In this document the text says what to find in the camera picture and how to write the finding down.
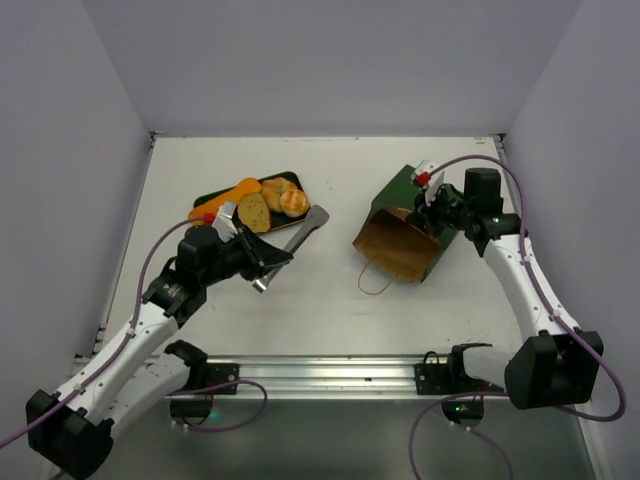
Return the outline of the green paper bag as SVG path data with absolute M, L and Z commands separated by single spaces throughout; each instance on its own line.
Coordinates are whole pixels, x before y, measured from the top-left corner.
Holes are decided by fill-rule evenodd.
M 369 264 L 393 279 L 421 283 L 434 270 L 458 233 L 446 229 L 434 239 L 406 222 L 420 190 L 406 165 L 371 201 L 370 210 L 352 245 Z

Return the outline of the sliced toast bread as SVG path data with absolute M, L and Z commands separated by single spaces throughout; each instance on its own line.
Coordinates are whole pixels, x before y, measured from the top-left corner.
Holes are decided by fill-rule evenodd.
M 271 229 L 271 211 L 261 193 L 244 197 L 237 207 L 237 213 L 240 221 L 255 234 Z

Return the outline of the round scored bun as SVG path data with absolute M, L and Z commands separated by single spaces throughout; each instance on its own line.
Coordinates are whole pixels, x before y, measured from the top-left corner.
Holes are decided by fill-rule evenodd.
M 310 209 L 307 195 L 301 190 L 288 190 L 279 199 L 282 212 L 289 218 L 303 216 Z

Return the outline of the round flower bread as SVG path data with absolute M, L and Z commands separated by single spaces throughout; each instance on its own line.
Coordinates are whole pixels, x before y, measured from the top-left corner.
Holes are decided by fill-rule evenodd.
M 297 185 L 284 177 L 265 180 L 261 184 L 261 194 L 272 212 L 281 213 L 281 196 L 288 191 L 296 191 Z

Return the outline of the metal tongs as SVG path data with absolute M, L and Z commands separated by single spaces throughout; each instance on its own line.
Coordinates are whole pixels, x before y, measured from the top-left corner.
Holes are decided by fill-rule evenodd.
M 302 222 L 300 229 L 284 246 L 284 250 L 294 255 L 308 237 L 316 230 L 322 228 L 329 220 L 329 213 L 319 205 L 313 205 L 307 212 L 305 220 Z M 252 287 L 259 293 L 263 293 L 269 287 L 271 281 L 284 268 L 278 266 L 270 270 L 268 273 L 259 277 L 252 283 Z

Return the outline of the long orange bread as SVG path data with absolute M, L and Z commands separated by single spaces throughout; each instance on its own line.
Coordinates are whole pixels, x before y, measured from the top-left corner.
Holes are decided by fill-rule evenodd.
M 188 219 L 194 226 L 211 225 L 225 202 L 238 204 L 246 196 L 260 193 L 261 189 L 261 184 L 256 178 L 245 178 L 235 187 L 216 195 L 202 205 L 194 207 L 189 213 Z

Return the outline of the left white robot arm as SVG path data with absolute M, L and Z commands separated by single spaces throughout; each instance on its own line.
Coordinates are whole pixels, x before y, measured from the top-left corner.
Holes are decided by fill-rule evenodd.
M 205 303 L 208 288 L 236 275 L 257 280 L 293 258 L 293 250 L 277 248 L 244 226 L 189 228 L 160 275 L 139 282 L 131 319 L 103 350 L 55 392 L 38 390 L 29 398 L 31 449 L 73 479 L 91 477 L 109 456 L 124 419 L 112 410 L 117 396 L 136 392 L 134 374 Z

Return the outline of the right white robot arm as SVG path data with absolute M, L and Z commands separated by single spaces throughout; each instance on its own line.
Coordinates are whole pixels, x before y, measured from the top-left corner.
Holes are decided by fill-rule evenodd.
M 445 379 L 468 392 L 480 381 L 508 394 L 518 409 L 583 404 L 590 400 L 604 345 L 564 310 L 521 230 L 521 218 L 504 209 L 501 174 L 494 168 L 466 171 L 464 188 L 445 182 L 435 163 L 424 161 L 411 180 L 420 192 L 407 218 L 434 239 L 460 231 L 498 279 L 519 326 L 515 352 L 488 343 L 452 348 Z

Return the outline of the aluminium mounting rail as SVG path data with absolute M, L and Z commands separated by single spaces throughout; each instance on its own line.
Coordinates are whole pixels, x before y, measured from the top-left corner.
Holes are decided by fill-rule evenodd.
M 161 354 L 145 360 L 129 377 L 116 383 L 124 388 L 109 395 L 108 410 L 125 399 L 141 396 L 155 403 L 162 393 L 183 387 L 192 365 L 237 363 L 239 379 L 235 395 L 213 395 L 218 399 L 260 400 L 413 400 L 419 397 L 413 365 L 422 357 L 209 357 L 185 360 L 176 354 Z

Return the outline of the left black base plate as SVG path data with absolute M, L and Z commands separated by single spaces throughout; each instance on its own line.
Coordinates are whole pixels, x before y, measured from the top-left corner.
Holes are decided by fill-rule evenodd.
M 235 395 L 239 379 L 239 365 L 237 363 L 210 363 L 205 361 L 192 365 L 187 382 L 177 392 L 195 395 Z

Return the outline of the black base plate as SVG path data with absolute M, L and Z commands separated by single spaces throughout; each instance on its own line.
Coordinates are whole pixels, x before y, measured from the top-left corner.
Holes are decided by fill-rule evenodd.
M 237 363 L 210 363 L 205 361 L 192 365 L 187 382 L 177 392 L 195 395 L 235 395 L 239 379 L 239 365 Z
M 429 351 L 413 365 L 413 371 L 418 395 L 503 391 L 488 381 L 469 377 L 464 371 L 462 353 L 457 351 L 448 354 Z

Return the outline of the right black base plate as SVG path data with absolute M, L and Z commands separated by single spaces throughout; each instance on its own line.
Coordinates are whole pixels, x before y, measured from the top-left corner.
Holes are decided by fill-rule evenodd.
M 503 391 L 488 381 L 469 377 L 464 371 L 462 353 L 457 351 L 448 354 L 429 351 L 413 365 L 413 371 L 418 395 Z

